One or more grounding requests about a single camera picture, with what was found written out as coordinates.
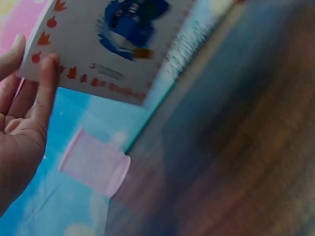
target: finger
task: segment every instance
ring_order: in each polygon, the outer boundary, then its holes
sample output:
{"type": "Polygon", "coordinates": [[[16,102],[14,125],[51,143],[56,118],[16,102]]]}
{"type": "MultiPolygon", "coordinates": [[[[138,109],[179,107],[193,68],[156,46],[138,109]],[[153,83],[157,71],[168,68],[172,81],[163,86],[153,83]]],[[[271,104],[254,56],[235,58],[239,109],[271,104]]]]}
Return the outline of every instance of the finger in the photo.
{"type": "Polygon", "coordinates": [[[17,78],[15,74],[10,75],[3,81],[0,87],[0,113],[4,115],[8,113],[20,81],[21,79],[17,78]]]}
{"type": "Polygon", "coordinates": [[[37,89],[37,82],[25,80],[8,111],[8,115],[15,118],[24,118],[26,112],[35,102],[37,89]]]}
{"type": "Polygon", "coordinates": [[[45,131],[47,131],[55,101],[58,68],[59,58],[56,54],[51,54],[43,61],[37,99],[31,114],[31,118],[36,120],[45,131]]]}
{"type": "Polygon", "coordinates": [[[19,68],[24,55],[25,44],[25,36],[19,35],[13,47],[7,53],[0,56],[0,81],[19,68]]]}

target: wooden surface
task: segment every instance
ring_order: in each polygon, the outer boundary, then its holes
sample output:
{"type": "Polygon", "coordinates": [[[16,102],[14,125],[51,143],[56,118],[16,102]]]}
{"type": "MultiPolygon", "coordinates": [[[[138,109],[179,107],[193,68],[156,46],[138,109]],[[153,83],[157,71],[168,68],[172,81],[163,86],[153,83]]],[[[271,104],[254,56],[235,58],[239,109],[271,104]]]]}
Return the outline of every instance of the wooden surface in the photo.
{"type": "Polygon", "coordinates": [[[315,5],[284,2],[203,48],[130,153],[107,236],[315,235],[315,5]]]}

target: book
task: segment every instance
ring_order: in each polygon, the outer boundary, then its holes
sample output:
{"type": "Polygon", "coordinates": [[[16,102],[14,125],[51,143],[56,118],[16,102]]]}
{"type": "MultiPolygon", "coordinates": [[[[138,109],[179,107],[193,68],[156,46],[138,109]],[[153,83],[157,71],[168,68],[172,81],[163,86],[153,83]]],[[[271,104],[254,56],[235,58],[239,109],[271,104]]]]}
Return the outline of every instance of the book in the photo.
{"type": "Polygon", "coordinates": [[[141,105],[194,0],[54,0],[27,44],[18,75],[38,81],[49,53],[60,87],[141,105]]]}

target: orange leaf print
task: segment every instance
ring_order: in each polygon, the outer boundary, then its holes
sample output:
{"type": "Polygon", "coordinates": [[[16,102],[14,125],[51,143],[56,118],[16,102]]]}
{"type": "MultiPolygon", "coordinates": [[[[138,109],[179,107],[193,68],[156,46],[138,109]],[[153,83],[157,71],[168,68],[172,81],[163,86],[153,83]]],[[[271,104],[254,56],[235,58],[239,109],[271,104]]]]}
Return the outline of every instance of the orange leaf print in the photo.
{"type": "Polygon", "coordinates": [[[66,4],[66,2],[61,2],[61,0],[57,0],[56,5],[55,5],[55,11],[66,10],[67,7],[64,6],[65,4],[66,4]]]}
{"type": "Polygon", "coordinates": [[[77,76],[77,67],[75,66],[69,69],[69,74],[67,74],[67,77],[69,79],[75,80],[76,76],[77,76]]]}
{"type": "Polygon", "coordinates": [[[49,41],[50,38],[50,34],[45,34],[45,32],[43,32],[37,42],[38,45],[49,45],[51,44],[51,42],[49,41]]]}

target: fingernail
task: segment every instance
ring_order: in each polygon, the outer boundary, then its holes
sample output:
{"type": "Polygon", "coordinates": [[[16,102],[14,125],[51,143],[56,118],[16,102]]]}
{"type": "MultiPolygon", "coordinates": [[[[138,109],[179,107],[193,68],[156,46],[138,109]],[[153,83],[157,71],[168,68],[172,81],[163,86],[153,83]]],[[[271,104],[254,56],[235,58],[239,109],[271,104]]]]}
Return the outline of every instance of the fingernail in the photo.
{"type": "Polygon", "coordinates": [[[48,55],[50,58],[52,58],[56,63],[60,63],[59,56],[56,53],[51,53],[48,55]]]}
{"type": "Polygon", "coordinates": [[[18,45],[18,42],[20,41],[20,38],[21,38],[21,35],[20,34],[17,34],[15,36],[15,39],[13,41],[13,47],[17,46],[18,45]]]}

